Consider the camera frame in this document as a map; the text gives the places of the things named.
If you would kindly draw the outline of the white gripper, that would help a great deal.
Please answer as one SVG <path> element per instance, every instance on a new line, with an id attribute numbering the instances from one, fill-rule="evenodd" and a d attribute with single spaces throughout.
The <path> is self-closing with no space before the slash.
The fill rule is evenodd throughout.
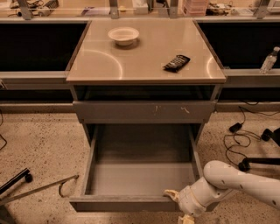
<path id="1" fill-rule="evenodd" d="M 178 224 L 195 224 L 193 217 L 199 217 L 204 212 L 213 211 L 223 200 L 236 194 L 235 190 L 220 189 L 211 185 L 202 177 L 192 185 L 186 186 L 180 192 L 164 190 L 164 195 L 178 202 L 184 216 L 178 217 Z"/>

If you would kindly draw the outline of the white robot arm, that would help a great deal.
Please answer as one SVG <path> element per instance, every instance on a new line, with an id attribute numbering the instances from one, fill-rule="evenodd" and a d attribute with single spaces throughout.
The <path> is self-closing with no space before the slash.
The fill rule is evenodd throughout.
<path id="1" fill-rule="evenodd" d="M 244 171 L 232 165 L 213 160 L 203 169 L 203 176 L 194 184 L 181 191 L 165 190 L 184 213 L 178 218 L 178 224 L 191 224 L 211 205 L 234 196 L 238 191 L 280 209 L 280 180 L 267 178 Z"/>

